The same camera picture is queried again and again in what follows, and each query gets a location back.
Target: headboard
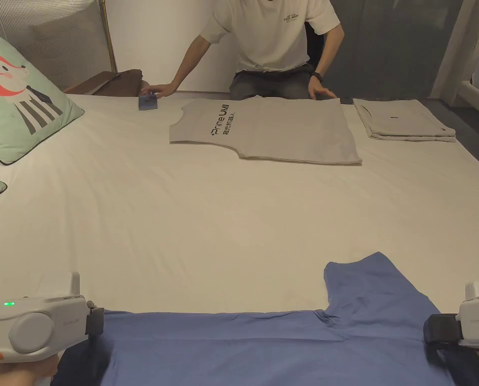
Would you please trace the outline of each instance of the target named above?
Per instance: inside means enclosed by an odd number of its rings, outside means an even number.
[[[104,0],[0,0],[0,36],[60,89],[115,69]]]

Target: brown bag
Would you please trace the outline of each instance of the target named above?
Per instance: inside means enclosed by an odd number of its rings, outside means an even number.
[[[118,73],[103,71],[80,85],[66,89],[65,92],[78,95],[137,97],[142,79],[143,74],[140,69]]]

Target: person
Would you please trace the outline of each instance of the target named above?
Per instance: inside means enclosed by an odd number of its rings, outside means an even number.
[[[326,35],[316,69],[307,61],[305,22]],[[173,94],[212,44],[232,33],[238,45],[237,71],[230,86],[234,101],[260,95],[286,99],[336,98],[322,77],[345,36],[329,0],[218,0],[202,33],[191,43],[170,84],[142,89],[158,98]]]
[[[59,356],[42,361],[0,364],[0,386],[34,386],[42,378],[58,372]]]

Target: t-shirt logo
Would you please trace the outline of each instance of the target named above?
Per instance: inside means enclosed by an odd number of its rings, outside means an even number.
[[[284,21],[285,21],[286,23],[289,23],[289,22],[291,22],[291,21],[293,21],[293,20],[297,20],[298,17],[299,17],[298,14],[288,15],[287,18],[284,18]]]
[[[220,134],[219,131],[223,130],[222,134],[228,135],[228,132],[231,131],[232,123],[234,122],[234,115],[236,113],[231,113],[228,110],[230,105],[221,105],[221,110],[219,113],[218,121],[213,130],[211,130],[211,135],[215,136]]]

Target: stack of folded clothes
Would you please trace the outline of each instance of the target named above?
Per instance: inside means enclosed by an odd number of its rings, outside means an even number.
[[[418,101],[353,100],[368,136],[389,141],[455,142],[455,131]]]

